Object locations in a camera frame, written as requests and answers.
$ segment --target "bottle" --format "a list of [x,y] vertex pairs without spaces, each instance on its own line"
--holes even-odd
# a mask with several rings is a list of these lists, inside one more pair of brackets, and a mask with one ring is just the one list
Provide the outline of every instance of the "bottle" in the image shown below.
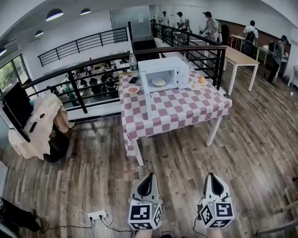
[[138,70],[137,60],[132,51],[130,51],[130,55],[129,55],[129,68],[132,71]]

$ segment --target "smartphone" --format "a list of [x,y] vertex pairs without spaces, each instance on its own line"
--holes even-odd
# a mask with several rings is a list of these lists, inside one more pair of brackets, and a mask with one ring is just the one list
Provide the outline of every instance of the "smartphone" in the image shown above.
[[32,124],[32,126],[31,126],[31,128],[30,128],[30,131],[29,131],[29,132],[33,132],[33,131],[34,131],[34,129],[35,129],[35,127],[36,127],[36,125],[37,125],[37,122],[34,122],[34,123]]
[[129,84],[136,84],[137,81],[138,81],[138,77],[133,77],[130,81],[129,81]]

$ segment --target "power strip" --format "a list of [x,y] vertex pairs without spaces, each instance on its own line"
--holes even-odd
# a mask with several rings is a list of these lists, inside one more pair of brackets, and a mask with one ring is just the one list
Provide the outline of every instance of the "power strip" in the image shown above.
[[99,217],[100,215],[101,215],[101,218],[102,219],[105,219],[105,218],[108,217],[107,212],[105,210],[88,213],[88,217],[89,218],[92,218],[92,220],[99,220],[100,219],[100,217]]

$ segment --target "checkered tablecloth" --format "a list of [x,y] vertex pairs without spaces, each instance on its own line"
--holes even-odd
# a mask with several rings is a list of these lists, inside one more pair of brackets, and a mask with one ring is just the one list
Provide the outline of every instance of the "checkered tablecloth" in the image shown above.
[[[176,88],[151,93],[152,119],[148,119],[143,90],[131,95],[125,92],[133,76],[123,74],[119,78],[123,135],[129,157],[136,156],[131,140],[218,118],[230,112],[232,100],[223,97],[208,83],[199,91]],[[191,69],[189,77],[195,80],[200,75]]]

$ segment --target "microwave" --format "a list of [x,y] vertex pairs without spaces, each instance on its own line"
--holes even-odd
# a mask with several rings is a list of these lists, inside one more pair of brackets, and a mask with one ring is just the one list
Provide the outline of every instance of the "microwave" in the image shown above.
[[144,91],[148,119],[151,115],[151,93],[189,86],[190,67],[179,57],[138,62],[139,77]]

